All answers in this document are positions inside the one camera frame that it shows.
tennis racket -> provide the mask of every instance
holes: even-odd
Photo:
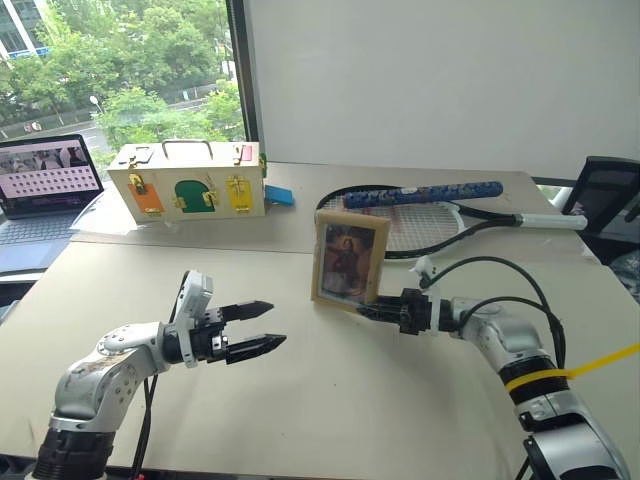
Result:
[[[352,192],[396,189],[390,185],[357,185],[336,190],[325,196],[316,209],[340,210],[391,220],[387,259],[417,258],[431,255],[469,237],[480,230],[495,227],[554,228],[582,230],[587,226],[583,216],[502,214],[465,207],[452,202],[379,206],[347,209],[344,197]],[[465,226],[462,215],[483,220]]]

framed picture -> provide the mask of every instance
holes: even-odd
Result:
[[[311,299],[355,311],[378,296],[389,219],[318,210]]]

black chair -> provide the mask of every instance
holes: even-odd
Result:
[[[587,157],[562,208],[565,215],[587,217],[589,223],[580,236],[605,265],[640,248],[639,192],[640,162]]]

building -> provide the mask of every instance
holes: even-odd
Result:
[[[0,58],[48,51],[36,35],[45,8],[45,0],[0,0]]]

laptop keyboard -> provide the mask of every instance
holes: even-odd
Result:
[[[69,238],[74,233],[69,230],[74,219],[73,215],[61,215],[8,221],[0,227],[0,245]]]

